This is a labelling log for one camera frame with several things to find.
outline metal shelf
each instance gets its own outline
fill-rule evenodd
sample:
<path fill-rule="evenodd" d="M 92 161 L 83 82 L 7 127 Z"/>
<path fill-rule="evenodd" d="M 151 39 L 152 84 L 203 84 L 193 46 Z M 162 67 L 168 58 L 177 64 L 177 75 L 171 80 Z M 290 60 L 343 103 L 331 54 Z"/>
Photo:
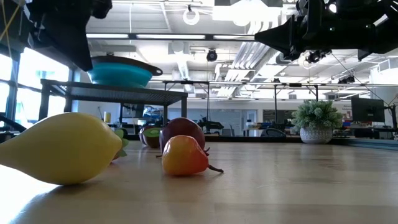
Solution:
<path fill-rule="evenodd" d="M 65 112 L 72 110 L 70 106 L 68 106 L 68 102 L 71 102 L 71 100 L 84 100 L 110 103 L 160 105 L 164 106 L 164 116 L 166 117 L 167 106 L 178 101 L 182 101 L 182 116 L 187 116 L 188 93 L 80 82 L 58 82 L 46 79 L 41 79 L 41 84 L 43 85 L 42 106 L 40 106 L 39 120 L 47 117 L 48 100 L 51 93 L 67 99 Z"/>

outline red pear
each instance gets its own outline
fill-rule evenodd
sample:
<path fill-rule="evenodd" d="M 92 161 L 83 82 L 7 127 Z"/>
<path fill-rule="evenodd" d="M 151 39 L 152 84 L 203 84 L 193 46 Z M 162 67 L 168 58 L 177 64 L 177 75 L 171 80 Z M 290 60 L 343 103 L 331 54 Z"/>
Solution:
<path fill-rule="evenodd" d="M 167 141 L 162 156 L 163 170 L 168 175 L 192 175 L 207 168 L 224 172 L 209 165 L 209 160 L 191 136 L 175 136 Z"/>

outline camera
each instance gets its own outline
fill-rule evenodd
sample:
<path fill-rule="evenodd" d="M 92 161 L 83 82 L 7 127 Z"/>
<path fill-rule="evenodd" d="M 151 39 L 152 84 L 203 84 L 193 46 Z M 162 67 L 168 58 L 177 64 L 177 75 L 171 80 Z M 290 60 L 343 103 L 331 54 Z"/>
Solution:
<path fill-rule="evenodd" d="M 209 52 L 207 53 L 206 59 L 208 62 L 215 62 L 217 60 L 216 50 L 210 49 Z"/>

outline bowl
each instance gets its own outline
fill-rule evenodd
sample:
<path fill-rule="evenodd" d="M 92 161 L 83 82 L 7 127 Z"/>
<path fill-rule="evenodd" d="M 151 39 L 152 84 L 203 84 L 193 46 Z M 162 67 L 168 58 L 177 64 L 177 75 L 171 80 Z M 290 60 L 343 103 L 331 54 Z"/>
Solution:
<path fill-rule="evenodd" d="M 152 76 L 163 74 L 160 68 L 131 58 L 107 55 L 91 61 L 93 69 L 87 73 L 94 84 L 145 88 Z"/>

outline fruit stem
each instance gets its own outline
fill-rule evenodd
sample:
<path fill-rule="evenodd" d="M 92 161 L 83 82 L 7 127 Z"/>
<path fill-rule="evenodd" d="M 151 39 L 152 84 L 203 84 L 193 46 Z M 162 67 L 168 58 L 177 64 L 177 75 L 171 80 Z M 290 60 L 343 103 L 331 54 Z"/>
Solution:
<path fill-rule="evenodd" d="M 222 174 L 224 173 L 224 171 L 223 171 L 222 169 L 215 168 L 215 167 L 213 167 L 213 166 L 210 165 L 210 164 L 209 164 L 209 166 L 208 166 L 207 168 L 209 168 L 209 169 L 211 169 L 211 170 L 213 170 L 213 171 L 220 172 L 220 173 L 222 173 Z"/>

